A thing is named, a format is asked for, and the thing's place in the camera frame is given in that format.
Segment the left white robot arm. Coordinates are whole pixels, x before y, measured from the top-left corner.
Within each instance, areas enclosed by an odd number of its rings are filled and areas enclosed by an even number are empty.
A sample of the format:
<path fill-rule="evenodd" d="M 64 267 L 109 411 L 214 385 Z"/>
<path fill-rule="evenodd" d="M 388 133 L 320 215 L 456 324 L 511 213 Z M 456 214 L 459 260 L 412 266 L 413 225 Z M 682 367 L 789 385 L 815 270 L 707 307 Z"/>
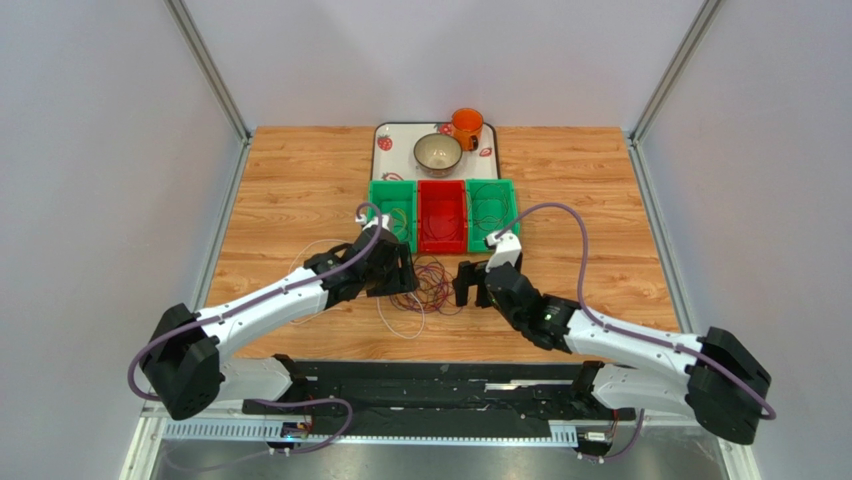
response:
<path fill-rule="evenodd" d="M 189 419 L 217 401 L 277 400 L 290 388 L 282 361 L 240 372 L 234 355 L 245 345 L 294 320 L 360 295 L 384 297 L 418 287 L 410 246 L 371 232 L 309 257 L 286 277 L 227 304 L 192 312 L 168 308 L 130 370 L 141 371 L 174 420 Z"/>

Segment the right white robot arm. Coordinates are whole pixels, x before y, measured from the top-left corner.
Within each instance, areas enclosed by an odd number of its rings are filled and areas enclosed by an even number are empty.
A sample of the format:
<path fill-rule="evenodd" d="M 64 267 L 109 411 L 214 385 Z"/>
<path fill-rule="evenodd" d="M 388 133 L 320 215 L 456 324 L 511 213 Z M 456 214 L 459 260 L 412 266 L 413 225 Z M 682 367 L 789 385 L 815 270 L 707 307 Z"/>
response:
<path fill-rule="evenodd" d="M 574 388 L 610 410 L 686 416 L 741 445 L 753 444 L 759 423 L 771 417 L 771 375 L 727 330 L 677 334 L 585 311 L 574 300 L 540 293 L 509 263 L 463 261 L 453 287 L 459 306 L 476 288 L 476 306 L 495 309 L 538 348 L 608 359 L 584 368 Z"/>

